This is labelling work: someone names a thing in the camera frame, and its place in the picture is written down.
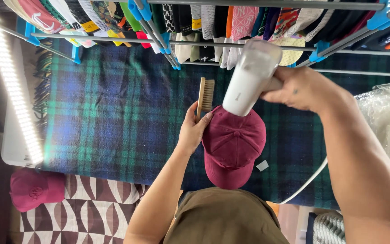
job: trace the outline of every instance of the white hair dryer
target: white hair dryer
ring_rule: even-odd
[[[281,89],[283,83],[273,77],[281,58],[282,50],[275,44],[256,39],[246,42],[222,107],[232,114],[246,116],[262,92]]]

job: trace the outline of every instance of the wooden brush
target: wooden brush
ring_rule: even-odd
[[[210,112],[213,102],[214,80],[206,80],[201,77],[199,84],[198,108],[196,111],[196,123],[201,119],[201,111]]]

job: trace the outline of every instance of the brush bristles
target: brush bristles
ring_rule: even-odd
[[[202,96],[202,107],[201,107],[201,110],[204,112],[211,111],[211,104],[213,103],[213,91],[214,91],[214,80],[205,80],[204,94]]]

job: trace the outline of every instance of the blanket fringe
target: blanket fringe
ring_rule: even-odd
[[[52,47],[52,39],[42,40],[41,43]],[[52,52],[37,47],[35,52],[36,54],[40,54],[39,59],[37,60],[37,64],[35,66],[36,72],[34,73],[35,77],[40,77],[43,80],[40,84],[35,88],[34,93],[34,104],[33,111],[35,116],[39,119],[35,125],[39,133],[39,137],[41,140],[45,140],[46,138],[46,128],[48,124],[48,98],[50,93],[50,81],[51,81],[51,63],[52,63]]]

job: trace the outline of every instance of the person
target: person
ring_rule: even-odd
[[[347,243],[390,243],[390,159],[354,97],[308,67],[278,67],[275,77],[283,88],[263,93],[262,99],[310,110],[322,121]],[[191,207],[181,211],[181,204],[170,229],[189,157],[213,116],[208,113],[195,124],[197,104],[188,109],[174,152],[133,213],[125,244],[288,243],[263,200],[240,189],[193,192],[184,200]]]

